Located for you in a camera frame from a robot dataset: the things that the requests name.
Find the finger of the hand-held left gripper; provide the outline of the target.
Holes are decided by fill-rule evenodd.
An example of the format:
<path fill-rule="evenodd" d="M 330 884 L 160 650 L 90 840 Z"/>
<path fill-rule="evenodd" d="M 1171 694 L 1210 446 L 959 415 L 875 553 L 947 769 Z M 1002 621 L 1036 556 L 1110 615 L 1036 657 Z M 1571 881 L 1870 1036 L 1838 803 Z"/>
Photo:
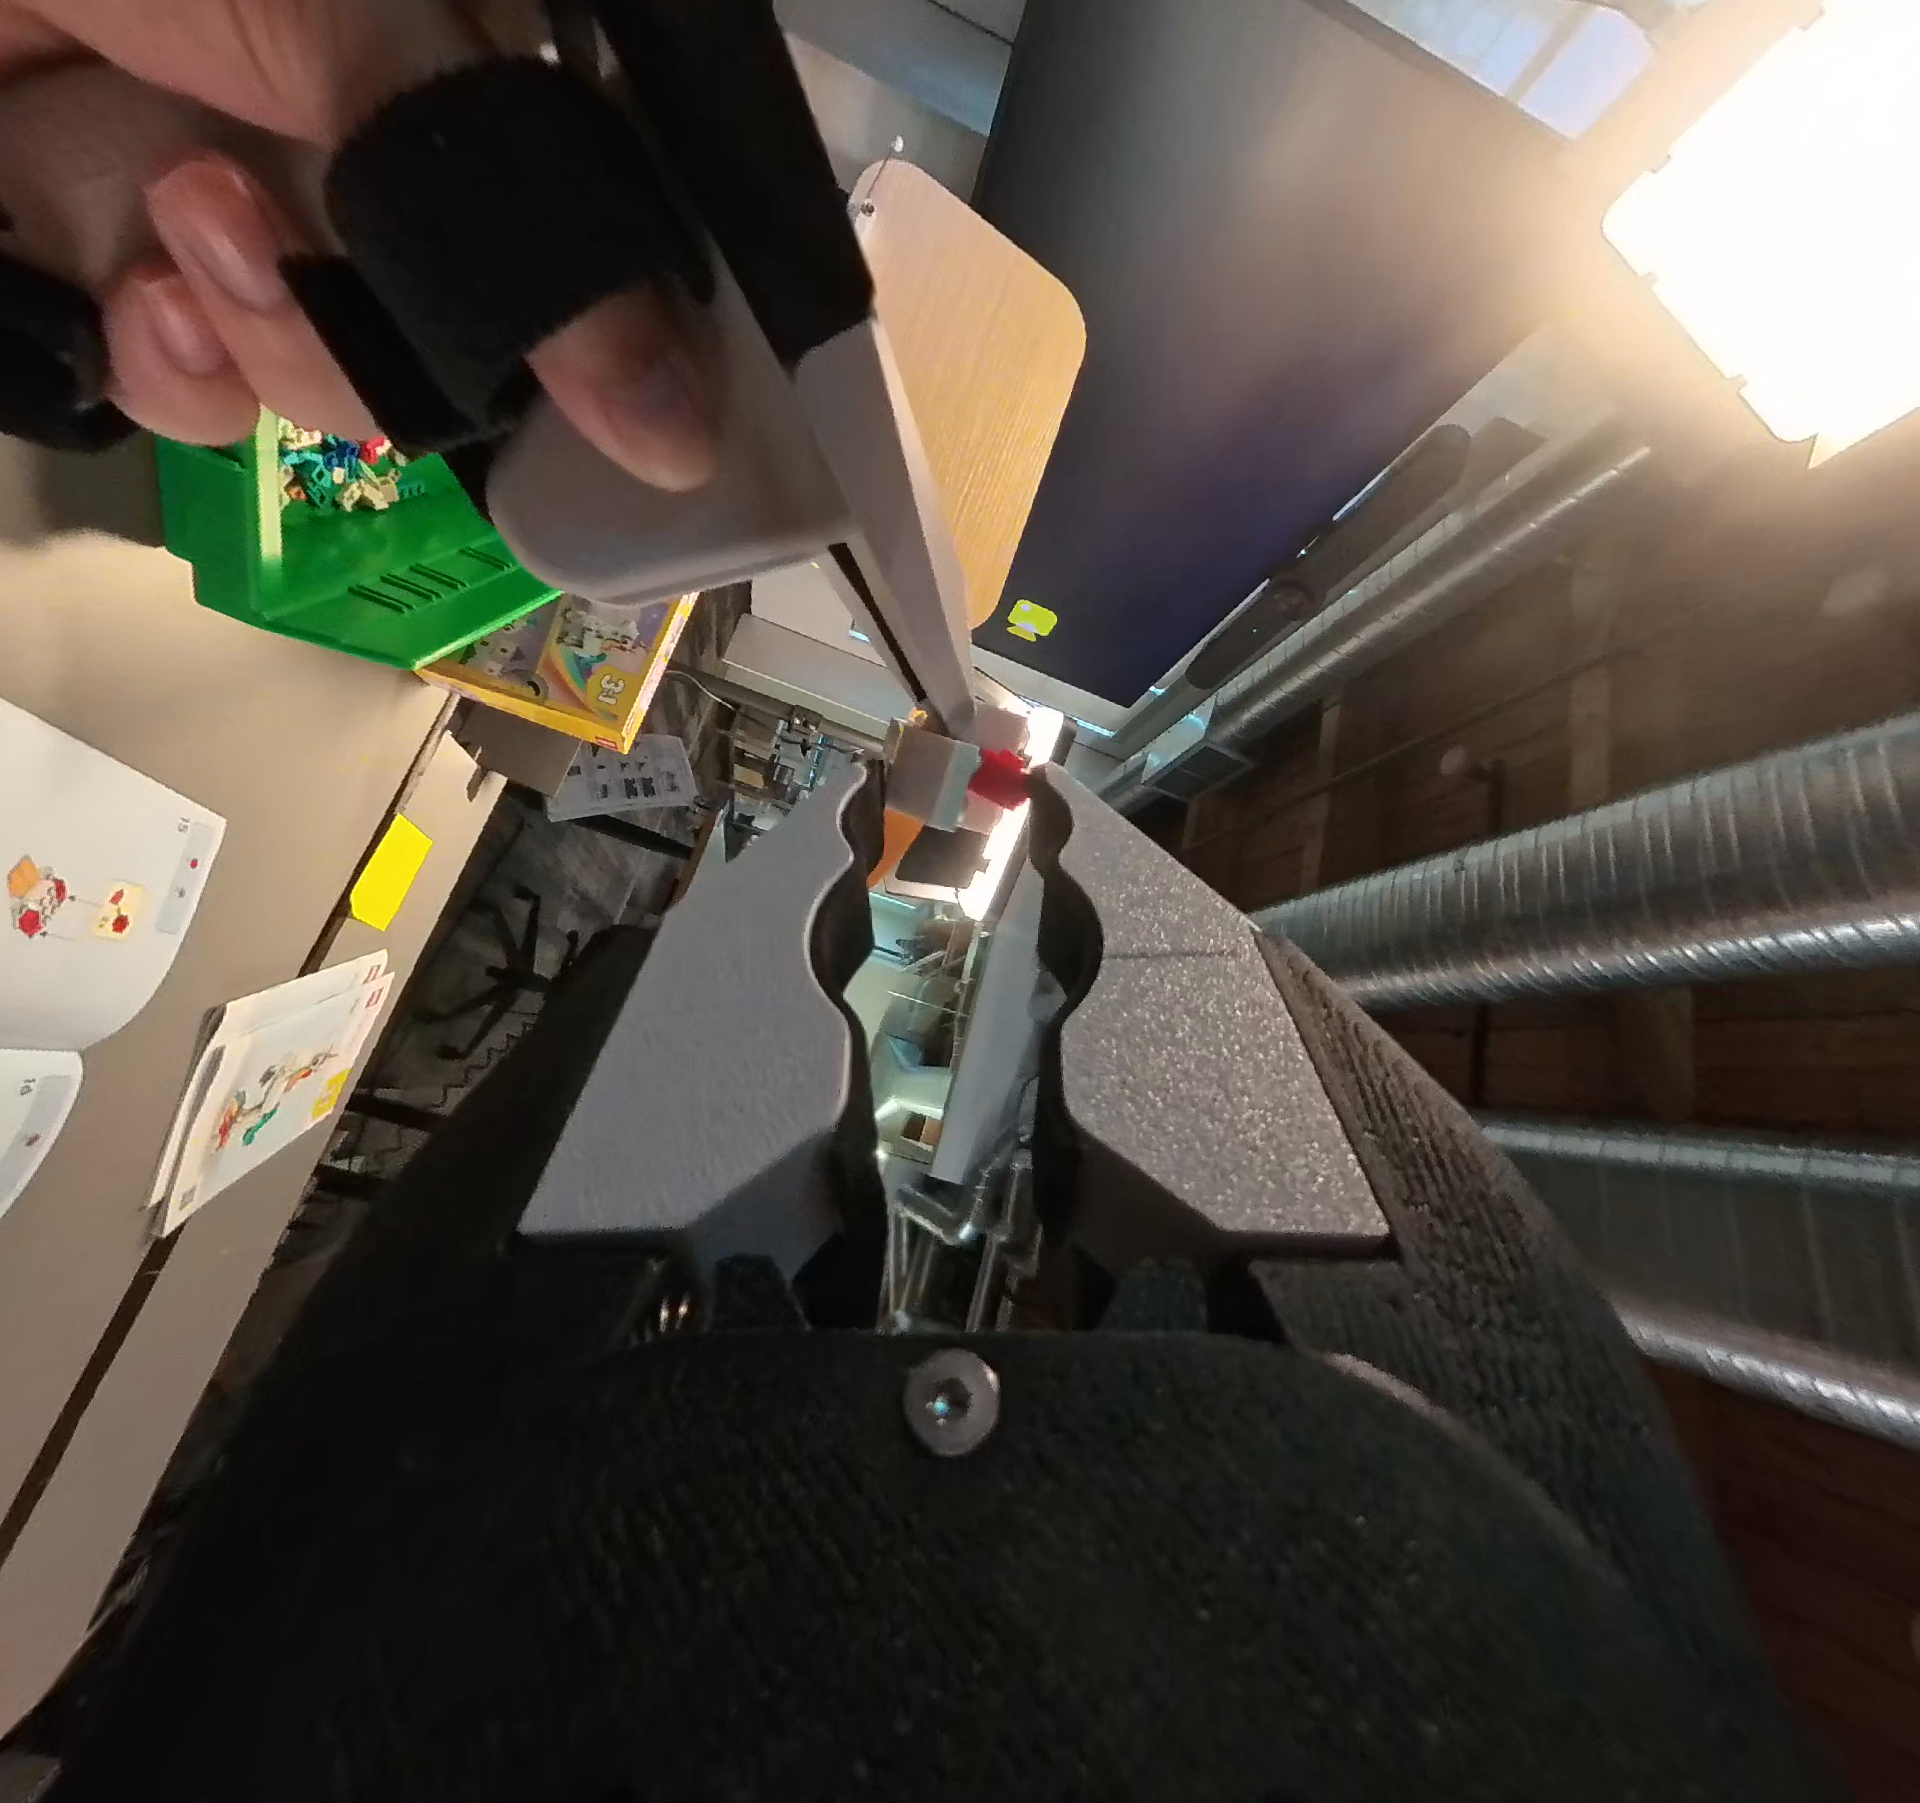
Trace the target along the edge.
<path fill-rule="evenodd" d="M 976 722 L 966 584 L 940 481 L 880 321 L 809 352 L 800 408 L 849 504 L 832 545 L 855 621 L 946 732 Z"/>

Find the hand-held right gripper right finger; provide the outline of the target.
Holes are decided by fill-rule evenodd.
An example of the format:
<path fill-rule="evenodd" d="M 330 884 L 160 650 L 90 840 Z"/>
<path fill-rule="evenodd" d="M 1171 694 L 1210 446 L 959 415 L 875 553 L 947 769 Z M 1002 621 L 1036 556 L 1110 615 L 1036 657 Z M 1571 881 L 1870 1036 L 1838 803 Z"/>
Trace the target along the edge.
<path fill-rule="evenodd" d="M 1388 1220 L 1251 921 L 1061 767 L 1031 781 L 1044 1237 L 1110 1278 L 1368 1261 Z"/>

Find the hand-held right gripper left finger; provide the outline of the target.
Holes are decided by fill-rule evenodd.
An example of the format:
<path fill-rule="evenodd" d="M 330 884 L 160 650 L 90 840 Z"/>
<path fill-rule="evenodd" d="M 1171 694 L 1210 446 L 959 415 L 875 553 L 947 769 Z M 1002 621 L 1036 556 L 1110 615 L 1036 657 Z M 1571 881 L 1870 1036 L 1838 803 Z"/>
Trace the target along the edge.
<path fill-rule="evenodd" d="M 875 952 L 882 776 L 847 763 L 773 831 L 698 870 L 646 957 L 517 1234 L 637 1245 L 704 1276 L 794 1276 L 832 1247 L 878 1272 L 870 1035 L 850 1003 Z"/>

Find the white lego head with red studs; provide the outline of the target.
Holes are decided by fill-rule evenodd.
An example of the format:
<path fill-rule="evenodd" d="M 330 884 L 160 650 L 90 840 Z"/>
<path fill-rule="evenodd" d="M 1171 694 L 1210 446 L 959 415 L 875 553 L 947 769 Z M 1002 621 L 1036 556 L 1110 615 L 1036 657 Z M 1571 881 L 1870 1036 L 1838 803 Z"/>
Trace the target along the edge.
<path fill-rule="evenodd" d="M 912 897 L 963 896 L 995 866 L 1031 803 L 1029 716 L 978 704 L 966 736 L 893 722 L 883 748 L 883 842 L 868 875 Z"/>

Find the green plastic bin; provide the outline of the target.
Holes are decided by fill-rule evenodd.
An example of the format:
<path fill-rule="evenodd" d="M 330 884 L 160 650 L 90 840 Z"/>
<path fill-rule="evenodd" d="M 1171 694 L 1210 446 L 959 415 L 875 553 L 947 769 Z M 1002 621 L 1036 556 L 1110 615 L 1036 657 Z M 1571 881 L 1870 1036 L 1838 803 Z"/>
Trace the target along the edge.
<path fill-rule="evenodd" d="M 431 495 L 384 515 L 285 509 L 279 420 L 259 415 L 228 446 L 156 440 L 163 543 L 209 610 L 415 670 L 558 596 L 515 561 L 439 455 L 400 451 Z"/>

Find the yellow lego set box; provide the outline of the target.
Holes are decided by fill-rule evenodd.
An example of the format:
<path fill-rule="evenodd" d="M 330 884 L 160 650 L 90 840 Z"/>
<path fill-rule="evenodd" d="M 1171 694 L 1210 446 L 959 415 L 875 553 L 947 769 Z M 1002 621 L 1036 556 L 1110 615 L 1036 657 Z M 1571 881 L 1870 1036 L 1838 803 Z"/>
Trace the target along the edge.
<path fill-rule="evenodd" d="M 687 591 L 623 617 L 560 595 L 418 667 L 418 678 L 558 736 L 629 754 L 698 598 Z"/>

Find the pile of loose lego pieces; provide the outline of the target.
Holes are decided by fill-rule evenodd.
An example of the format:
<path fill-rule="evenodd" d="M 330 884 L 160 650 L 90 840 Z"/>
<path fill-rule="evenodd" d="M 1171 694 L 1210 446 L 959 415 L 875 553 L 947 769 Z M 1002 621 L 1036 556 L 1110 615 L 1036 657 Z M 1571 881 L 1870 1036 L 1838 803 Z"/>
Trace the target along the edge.
<path fill-rule="evenodd" d="M 277 487 L 285 509 L 326 517 L 384 515 L 431 495 L 390 440 L 349 440 L 279 420 Z"/>

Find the person's left hand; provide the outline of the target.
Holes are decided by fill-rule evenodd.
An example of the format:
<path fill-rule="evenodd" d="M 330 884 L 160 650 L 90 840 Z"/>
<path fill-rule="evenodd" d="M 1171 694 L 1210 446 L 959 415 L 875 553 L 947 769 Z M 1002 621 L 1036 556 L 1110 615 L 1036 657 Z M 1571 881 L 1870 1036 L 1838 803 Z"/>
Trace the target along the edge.
<path fill-rule="evenodd" d="M 466 0 L 5 0 L 6 243 L 94 298 L 136 426 L 379 434 L 283 262 L 333 241 L 321 173 L 351 135 L 496 53 Z"/>

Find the light wooden side table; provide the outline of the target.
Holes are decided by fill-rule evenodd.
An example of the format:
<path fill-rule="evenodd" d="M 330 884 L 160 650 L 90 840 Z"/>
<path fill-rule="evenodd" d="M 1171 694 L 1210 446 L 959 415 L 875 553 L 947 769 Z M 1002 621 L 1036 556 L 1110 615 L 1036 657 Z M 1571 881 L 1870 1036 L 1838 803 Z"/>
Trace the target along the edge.
<path fill-rule="evenodd" d="M 1087 354 L 1068 287 L 928 170 L 863 170 L 852 219 L 965 577 L 1002 598 Z"/>

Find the white printed paper sheet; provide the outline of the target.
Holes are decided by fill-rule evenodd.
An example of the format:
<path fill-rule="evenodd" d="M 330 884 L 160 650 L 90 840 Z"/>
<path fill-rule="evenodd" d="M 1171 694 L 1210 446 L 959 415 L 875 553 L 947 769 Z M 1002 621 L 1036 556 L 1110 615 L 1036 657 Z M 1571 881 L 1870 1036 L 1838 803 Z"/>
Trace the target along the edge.
<path fill-rule="evenodd" d="M 591 817 L 625 819 L 640 810 L 696 808 L 702 787 L 691 752 L 674 734 L 643 734 L 622 754 L 584 745 L 568 767 L 560 789 L 545 798 L 550 823 L 584 823 Z"/>

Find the yellow sticky note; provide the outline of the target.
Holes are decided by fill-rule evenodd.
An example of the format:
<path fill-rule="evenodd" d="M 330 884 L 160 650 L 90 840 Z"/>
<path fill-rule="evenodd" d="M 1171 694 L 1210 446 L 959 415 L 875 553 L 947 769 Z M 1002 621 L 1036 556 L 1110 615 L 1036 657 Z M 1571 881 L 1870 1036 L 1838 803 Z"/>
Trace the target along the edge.
<path fill-rule="evenodd" d="M 388 931 L 407 904 L 435 852 L 433 837 L 406 815 L 396 815 L 372 848 L 347 896 L 354 922 Z"/>

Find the large dark display screen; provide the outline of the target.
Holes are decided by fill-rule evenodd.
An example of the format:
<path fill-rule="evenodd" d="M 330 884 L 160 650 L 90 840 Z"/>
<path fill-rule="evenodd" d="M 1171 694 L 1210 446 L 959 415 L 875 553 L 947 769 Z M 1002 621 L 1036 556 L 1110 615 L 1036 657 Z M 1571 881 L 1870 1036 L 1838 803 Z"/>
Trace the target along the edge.
<path fill-rule="evenodd" d="M 1564 151 L 1347 0 L 1027 0 L 972 207 L 1087 347 L 976 645 L 1136 702 L 1524 340 Z"/>

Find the closed instruction booklet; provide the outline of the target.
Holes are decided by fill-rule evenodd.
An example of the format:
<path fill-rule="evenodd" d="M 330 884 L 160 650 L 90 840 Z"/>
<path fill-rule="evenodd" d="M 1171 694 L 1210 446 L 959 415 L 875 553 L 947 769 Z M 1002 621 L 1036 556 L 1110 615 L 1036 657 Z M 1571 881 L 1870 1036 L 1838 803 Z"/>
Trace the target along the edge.
<path fill-rule="evenodd" d="M 394 988 L 390 956 L 372 952 L 211 1014 L 160 1145 L 156 1237 L 342 1105 Z"/>

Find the black video bar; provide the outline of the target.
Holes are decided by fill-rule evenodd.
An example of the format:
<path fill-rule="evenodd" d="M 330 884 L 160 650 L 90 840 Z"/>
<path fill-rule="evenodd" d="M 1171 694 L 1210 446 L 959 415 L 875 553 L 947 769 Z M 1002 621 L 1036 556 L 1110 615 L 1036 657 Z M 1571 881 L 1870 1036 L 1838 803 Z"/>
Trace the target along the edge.
<path fill-rule="evenodd" d="M 1270 572 L 1253 596 L 1190 657 L 1180 681 L 1210 694 L 1344 591 L 1362 564 L 1453 495 L 1473 434 L 1441 423 L 1410 446 L 1305 549 Z"/>

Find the thin metal ceiling pipes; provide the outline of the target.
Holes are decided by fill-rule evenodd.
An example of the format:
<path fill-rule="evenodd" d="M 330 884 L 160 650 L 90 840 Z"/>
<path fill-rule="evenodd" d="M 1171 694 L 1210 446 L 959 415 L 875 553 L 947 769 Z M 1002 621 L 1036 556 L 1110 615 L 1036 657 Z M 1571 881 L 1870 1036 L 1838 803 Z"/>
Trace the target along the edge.
<path fill-rule="evenodd" d="M 1655 446 L 1621 421 L 1535 448 L 1226 681 L 1180 752 L 1127 761 L 1099 795 L 1132 815 L 1237 781 L 1287 720 L 1551 561 L 1655 464 Z"/>

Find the open instruction booklet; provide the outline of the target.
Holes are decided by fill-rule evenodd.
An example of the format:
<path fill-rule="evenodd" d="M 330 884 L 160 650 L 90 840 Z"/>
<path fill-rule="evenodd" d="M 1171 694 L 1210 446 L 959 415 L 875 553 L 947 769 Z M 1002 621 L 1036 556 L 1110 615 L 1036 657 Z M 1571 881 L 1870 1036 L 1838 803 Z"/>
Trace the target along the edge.
<path fill-rule="evenodd" d="M 84 1056 L 164 982 L 227 823 L 3 704 L 3 1207 L 77 1107 Z"/>

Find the bright light panel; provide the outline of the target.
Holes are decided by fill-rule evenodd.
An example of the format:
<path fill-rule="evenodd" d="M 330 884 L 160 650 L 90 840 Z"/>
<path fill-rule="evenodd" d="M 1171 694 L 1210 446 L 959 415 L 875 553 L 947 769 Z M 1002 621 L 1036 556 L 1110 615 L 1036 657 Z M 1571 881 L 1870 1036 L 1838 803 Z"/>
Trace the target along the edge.
<path fill-rule="evenodd" d="M 1601 235 L 1818 470 L 1918 408 L 1918 0 L 1821 0 Z"/>

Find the large spiral metal duct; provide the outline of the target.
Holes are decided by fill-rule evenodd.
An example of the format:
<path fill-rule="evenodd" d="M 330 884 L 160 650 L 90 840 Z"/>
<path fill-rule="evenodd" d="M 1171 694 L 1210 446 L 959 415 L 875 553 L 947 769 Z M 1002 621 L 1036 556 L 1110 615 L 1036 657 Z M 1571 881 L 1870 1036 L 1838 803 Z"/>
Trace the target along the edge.
<path fill-rule="evenodd" d="M 1377 1014 L 1911 965 L 1918 716 L 1352 878 L 1253 924 Z"/>

